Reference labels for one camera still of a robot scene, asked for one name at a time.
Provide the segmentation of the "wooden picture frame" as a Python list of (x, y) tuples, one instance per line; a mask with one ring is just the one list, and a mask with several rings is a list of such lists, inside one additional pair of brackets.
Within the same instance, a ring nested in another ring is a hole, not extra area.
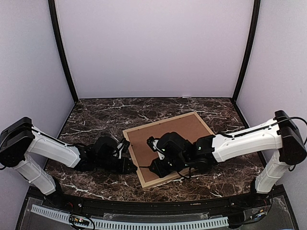
[(143, 189), (189, 178), (192, 171), (206, 172), (217, 164), (214, 133), (196, 112), (126, 129), (123, 135)]

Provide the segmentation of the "red handled screwdriver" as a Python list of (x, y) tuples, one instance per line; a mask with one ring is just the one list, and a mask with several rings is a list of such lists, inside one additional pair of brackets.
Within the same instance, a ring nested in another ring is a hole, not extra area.
[(146, 168), (146, 169), (150, 169), (150, 168), (151, 168), (151, 165), (148, 165), (148, 166), (139, 166), (139, 168)]

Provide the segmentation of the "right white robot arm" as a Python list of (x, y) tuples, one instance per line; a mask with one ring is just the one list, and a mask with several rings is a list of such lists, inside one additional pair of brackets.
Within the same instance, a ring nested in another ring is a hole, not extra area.
[(279, 110), (273, 119), (258, 126), (201, 137), (194, 143), (176, 132), (165, 133), (160, 138), (149, 137), (147, 145), (159, 155), (149, 170), (160, 178), (185, 168), (207, 171), (235, 157), (273, 150), (271, 159), (252, 183), (252, 192), (245, 196), (245, 204), (255, 208), (263, 201), (263, 194), (271, 191), (286, 170), (307, 157), (306, 141), (302, 139), (294, 119)]

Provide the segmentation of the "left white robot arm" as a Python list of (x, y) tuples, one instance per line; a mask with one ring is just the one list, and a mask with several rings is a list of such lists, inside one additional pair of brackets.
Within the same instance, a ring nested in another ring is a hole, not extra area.
[(23, 117), (4, 129), (0, 134), (0, 163), (3, 168), (13, 168), (30, 184), (37, 187), (57, 209), (63, 209), (68, 199), (62, 194), (59, 182), (47, 174), (31, 154), (44, 156), (60, 162), (79, 172), (88, 172), (97, 168), (120, 174), (137, 171), (132, 160), (122, 156), (130, 146), (123, 138), (116, 142), (111, 137), (99, 137), (95, 143), (68, 144), (53, 138), (32, 124), (32, 120)]

